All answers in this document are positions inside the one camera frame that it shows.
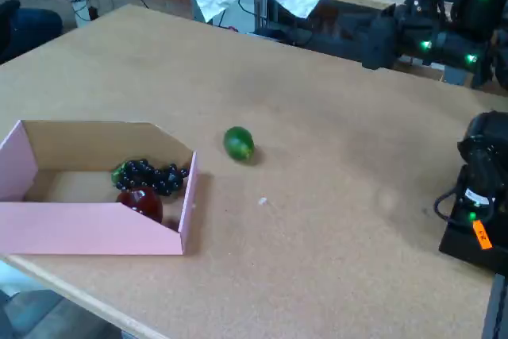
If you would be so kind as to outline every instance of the lime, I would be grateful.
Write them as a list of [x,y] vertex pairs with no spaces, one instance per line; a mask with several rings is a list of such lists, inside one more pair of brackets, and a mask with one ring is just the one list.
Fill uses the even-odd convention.
[[254,140],[251,133],[240,126],[226,131],[222,143],[228,155],[234,160],[249,160],[254,153]]

